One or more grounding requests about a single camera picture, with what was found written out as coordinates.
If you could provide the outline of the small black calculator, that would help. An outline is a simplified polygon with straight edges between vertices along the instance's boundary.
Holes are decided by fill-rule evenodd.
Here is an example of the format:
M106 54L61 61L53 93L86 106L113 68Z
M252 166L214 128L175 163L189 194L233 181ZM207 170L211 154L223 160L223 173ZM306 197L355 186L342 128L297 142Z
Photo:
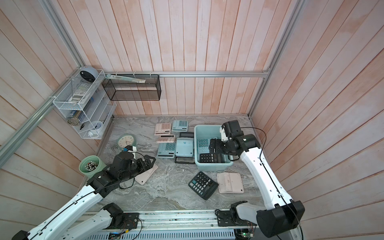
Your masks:
M200 154L199 163L201 164L222 164L225 163L225 159L222 154L204 153Z

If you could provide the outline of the mint green storage box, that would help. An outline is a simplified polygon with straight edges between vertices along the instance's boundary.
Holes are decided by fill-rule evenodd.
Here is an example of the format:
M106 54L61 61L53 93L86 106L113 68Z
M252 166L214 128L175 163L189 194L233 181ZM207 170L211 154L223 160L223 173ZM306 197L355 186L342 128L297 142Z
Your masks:
M197 125L194 128L195 164L201 172L223 172L233 165L229 157L219 155L211 145L212 140L222 140L221 125Z

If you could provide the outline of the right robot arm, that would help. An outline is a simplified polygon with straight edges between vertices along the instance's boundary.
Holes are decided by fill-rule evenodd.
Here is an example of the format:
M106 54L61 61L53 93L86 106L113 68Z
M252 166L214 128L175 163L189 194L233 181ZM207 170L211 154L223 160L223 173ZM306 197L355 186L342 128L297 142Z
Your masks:
M265 237L271 238L301 226L305 207L294 201L283 188L264 156L261 142L253 134L245 135L238 121L220 127L221 138L213 139L210 152L233 156L248 167L261 191L265 210L257 210L249 202L237 202L231 207L233 221L256 224Z

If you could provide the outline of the blue calculator under pink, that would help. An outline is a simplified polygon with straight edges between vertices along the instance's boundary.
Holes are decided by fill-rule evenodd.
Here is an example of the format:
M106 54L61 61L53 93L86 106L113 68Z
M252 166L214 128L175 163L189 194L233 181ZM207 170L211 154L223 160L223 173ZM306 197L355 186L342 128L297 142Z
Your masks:
M160 143L157 158L173 159L176 156L176 143Z

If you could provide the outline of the large black desk calculator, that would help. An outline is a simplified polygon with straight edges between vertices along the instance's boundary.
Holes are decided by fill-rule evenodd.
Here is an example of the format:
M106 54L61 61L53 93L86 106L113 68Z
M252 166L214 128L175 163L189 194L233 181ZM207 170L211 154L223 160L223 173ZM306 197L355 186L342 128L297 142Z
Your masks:
M179 138L193 138L194 139L194 133L193 132L180 132ZM175 163L177 164L194 164L195 163L195 156L192 158L185 158L185 157L176 157Z

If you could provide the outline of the upturned light blue calculator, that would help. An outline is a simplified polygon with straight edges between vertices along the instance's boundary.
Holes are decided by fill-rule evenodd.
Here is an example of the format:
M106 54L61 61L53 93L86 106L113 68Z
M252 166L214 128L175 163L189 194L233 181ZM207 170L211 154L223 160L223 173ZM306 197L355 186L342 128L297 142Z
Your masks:
M194 156L194 139L177 138L176 157L192 158Z

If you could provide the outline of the pink calculator on stack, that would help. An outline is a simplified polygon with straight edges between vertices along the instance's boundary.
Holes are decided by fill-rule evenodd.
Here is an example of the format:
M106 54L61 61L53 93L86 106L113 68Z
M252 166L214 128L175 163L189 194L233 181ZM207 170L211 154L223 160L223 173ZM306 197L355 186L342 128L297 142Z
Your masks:
M175 140L175 135L160 135L157 139L157 143L174 143Z

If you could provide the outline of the upturned pink calculator right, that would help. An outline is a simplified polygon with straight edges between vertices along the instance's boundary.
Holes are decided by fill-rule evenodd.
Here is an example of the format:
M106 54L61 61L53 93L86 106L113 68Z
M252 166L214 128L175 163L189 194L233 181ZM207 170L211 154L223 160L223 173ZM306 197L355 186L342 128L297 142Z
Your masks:
M245 192L243 181L239 173L218 173L217 180L219 184L219 192L221 194L243 194Z

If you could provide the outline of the small teal calculator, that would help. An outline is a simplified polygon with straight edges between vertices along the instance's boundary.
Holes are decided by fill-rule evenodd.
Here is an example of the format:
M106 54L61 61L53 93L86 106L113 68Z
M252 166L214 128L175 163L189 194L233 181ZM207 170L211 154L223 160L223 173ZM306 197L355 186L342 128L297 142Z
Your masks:
M189 128L189 122L186 120L174 120L172 125L173 132L187 132Z

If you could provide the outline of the green round clock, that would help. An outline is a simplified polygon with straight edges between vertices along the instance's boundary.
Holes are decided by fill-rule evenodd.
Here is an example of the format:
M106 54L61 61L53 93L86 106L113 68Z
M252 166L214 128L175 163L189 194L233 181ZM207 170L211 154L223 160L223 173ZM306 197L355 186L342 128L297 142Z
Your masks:
M122 150L126 146L136 146L136 138L130 134L124 134L117 140L117 146Z

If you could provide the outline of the green pen cup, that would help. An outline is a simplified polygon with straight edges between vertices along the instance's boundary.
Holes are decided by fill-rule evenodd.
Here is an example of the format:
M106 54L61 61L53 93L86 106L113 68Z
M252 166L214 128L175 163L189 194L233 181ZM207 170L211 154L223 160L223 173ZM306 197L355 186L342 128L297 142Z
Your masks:
M88 179L102 171L107 165L98 156L88 156L79 165L79 170Z

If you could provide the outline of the white mug on shelf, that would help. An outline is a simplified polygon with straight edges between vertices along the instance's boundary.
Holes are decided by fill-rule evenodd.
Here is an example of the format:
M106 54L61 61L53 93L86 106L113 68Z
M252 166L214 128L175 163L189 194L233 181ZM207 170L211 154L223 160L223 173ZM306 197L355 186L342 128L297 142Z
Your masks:
M88 136L90 138L98 138L100 136L100 132L103 128L103 122L101 121L93 121L91 122L91 129L88 131Z

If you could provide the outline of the ruler on basket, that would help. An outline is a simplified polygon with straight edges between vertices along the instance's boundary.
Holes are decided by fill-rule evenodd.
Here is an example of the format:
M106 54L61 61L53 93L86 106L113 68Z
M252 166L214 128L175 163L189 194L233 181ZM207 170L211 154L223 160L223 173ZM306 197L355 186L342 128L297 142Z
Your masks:
M139 83L139 84L144 84L146 82L145 79L137 79L137 78L132 78L132 77L125 77L125 76L118 76L118 75L111 75L111 74L107 74L106 79L126 81L126 82L130 82L130 83Z

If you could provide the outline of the grey round alarm clock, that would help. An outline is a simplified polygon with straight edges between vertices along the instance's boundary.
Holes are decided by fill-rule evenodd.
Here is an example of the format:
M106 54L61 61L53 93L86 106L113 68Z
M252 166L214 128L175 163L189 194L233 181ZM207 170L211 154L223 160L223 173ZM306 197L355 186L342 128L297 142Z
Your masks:
M97 79L99 72L93 67L84 66L80 69L80 75L85 81L93 83Z

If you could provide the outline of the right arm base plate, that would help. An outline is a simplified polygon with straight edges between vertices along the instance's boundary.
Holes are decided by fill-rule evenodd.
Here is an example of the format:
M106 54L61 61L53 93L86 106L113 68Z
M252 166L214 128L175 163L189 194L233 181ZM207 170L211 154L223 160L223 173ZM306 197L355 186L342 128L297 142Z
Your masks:
M232 210L215 210L219 227L257 226L257 224L240 219Z

